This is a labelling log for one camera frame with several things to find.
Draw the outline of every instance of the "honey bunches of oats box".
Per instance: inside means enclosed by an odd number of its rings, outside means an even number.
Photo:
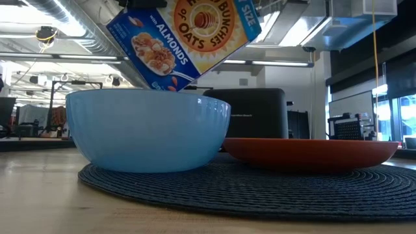
[[[123,10],[107,28],[150,87],[178,91],[261,32],[251,0],[169,0]]]

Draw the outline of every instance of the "orange plate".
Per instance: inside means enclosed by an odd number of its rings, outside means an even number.
[[[225,149],[244,162],[284,171],[345,172],[382,164],[398,142],[226,138]]]

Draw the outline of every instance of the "yellow cable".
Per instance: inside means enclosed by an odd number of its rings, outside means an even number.
[[[376,16],[374,13],[374,0],[372,0],[372,39],[374,41],[374,62],[376,64],[376,88],[378,88],[378,58],[377,58]],[[378,140],[378,92],[376,93],[376,138]]]

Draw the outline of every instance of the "kitchen counter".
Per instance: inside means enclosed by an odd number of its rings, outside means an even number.
[[[0,153],[0,233],[414,233],[414,223],[258,221],[141,205],[78,182],[76,149]],[[416,161],[386,164],[416,170]]]

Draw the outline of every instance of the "air vent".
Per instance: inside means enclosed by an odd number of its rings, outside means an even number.
[[[240,86],[248,86],[248,79],[240,79]]]

